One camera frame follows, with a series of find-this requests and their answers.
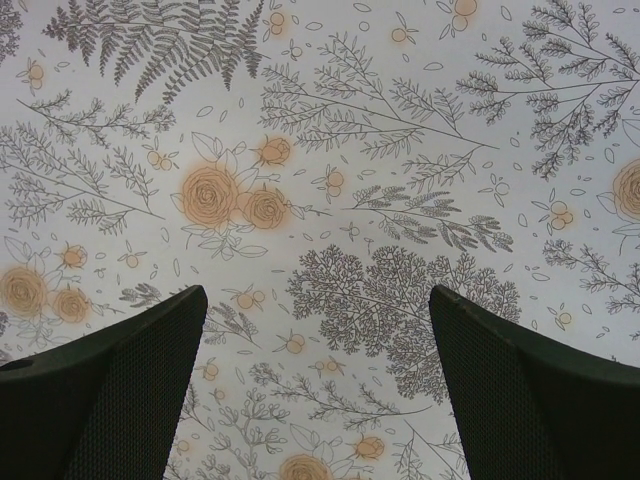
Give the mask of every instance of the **fern illustration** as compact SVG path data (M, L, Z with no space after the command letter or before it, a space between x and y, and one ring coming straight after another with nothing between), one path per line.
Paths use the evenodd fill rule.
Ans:
M80 51L87 66L97 55L100 74L114 61L116 85L134 65L144 63L135 89L136 102L160 77L166 77L163 98L173 102L186 86L217 72L230 90L233 75L242 62L252 78L260 60L256 30L264 0L241 20L240 0L162 2L148 0L69 0L42 31L65 41L71 52Z

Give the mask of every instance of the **tree illustration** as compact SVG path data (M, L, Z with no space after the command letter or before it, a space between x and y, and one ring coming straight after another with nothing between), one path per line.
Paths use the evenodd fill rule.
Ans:
M477 268L463 252L453 262L438 256L427 263L397 246L372 254L363 266L355 255L331 245L300 258L303 267L289 279L297 319L322 316L320 332L332 350L370 357L386 354L389 373L401 395L419 393L441 403L447 389L442 375L428 300L442 284L511 322L520 317L519 294L512 282L501 283L491 268Z

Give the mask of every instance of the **orange rose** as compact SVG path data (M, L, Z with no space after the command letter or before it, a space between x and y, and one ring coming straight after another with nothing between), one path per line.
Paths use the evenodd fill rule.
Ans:
M258 190L255 193L243 193L238 198L238 206L244 218L261 229L276 228L287 211L284 196L278 191Z
M281 480L333 480L331 470L317 458L295 455L280 466Z
M366 437L360 440L355 448L358 457L377 460L384 452L384 443L378 437Z
M284 138L274 138L258 152L263 165L282 165L291 154L291 146Z
M87 317L89 301L80 290L62 290L56 295L53 311L67 323L79 323Z
M2 303L20 317L33 318L47 303L47 286L40 275L24 267L9 270L0 280Z
M81 245L67 246L61 257L62 263L68 268L82 268L87 263L87 251Z
M238 186L227 172L211 167L196 170L182 186L184 213L198 225L214 228L231 215L238 200Z
M620 170L613 181L613 193L618 215L623 220L640 220L640 159Z

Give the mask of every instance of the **small leaf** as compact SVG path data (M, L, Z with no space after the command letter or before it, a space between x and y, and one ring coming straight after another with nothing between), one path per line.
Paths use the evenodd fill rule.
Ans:
M193 141L193 146L196 147L200 156L207 162L217 161L218 157L222 153L222 148L218 148L219 140L217 138L214 140L204 133L193 132L191 134L191 140Z
M333 473L333 478L346 477L352 466L353 460L349 460L348 458L334 463L333 465L331 465L331 473Z
M508 22L513 20L513 17L511 16L511 12L504 5L502 7L500 7L500 14L502 15L502 18L504 18Z
M242 247L237 252L245 258L257 258L263 256L268 252L268 250L257 245L248 245L246 247Z
M640 120L622 120L622 129L627 138L631 140L636 147L640 147Z
M322 442L313 449L313 456L322 460L326 465L329 465L333 461L333 448L327 442Z
M609 213L614 215L618 214L618 209L616 208L616 202L614 200L614 195L611 192L601 193L600 195L596 195L596 198L600 202L600 205Z
M202 107L198 113L196 114L196 117L201 118L201 117L206 117L207 115L209 115L211 112L213 112L213 107L211 105L207 105L206 107Z
M29 257L25 255L27 249L24 243L15 238L4 237L4 244L16 262L27 263L29 261Z
M180 213L184 213L184 204L182 203L182 194L181 193L172 193L170 195L171 201L178 209Z
M218 170L229 172L235 175L238 171L238 159L230 150L225 150L218 162L216 163Z
M52 272L49 272L43 278L45 283L47 284L47 290L56 290L60 285L60 281L62 280L62 270L54 270Z
M313 433L310 430L293 423L291 424L290 430L291 436L296 443L300 445L300 448L308 452L312 452L314 450L316 443L313 442Z
M437 70L442 70L444 68L444 65L442 65L440 62L430 62L427 63L423 70L426 70L428 72L435 72Z

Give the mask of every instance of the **floral pattern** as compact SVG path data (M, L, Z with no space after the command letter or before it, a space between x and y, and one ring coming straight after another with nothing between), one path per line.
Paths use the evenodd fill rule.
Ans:
M640 366L630 0L58 3L0 0L0 364L204 285L167 480L468 479L437 284Z

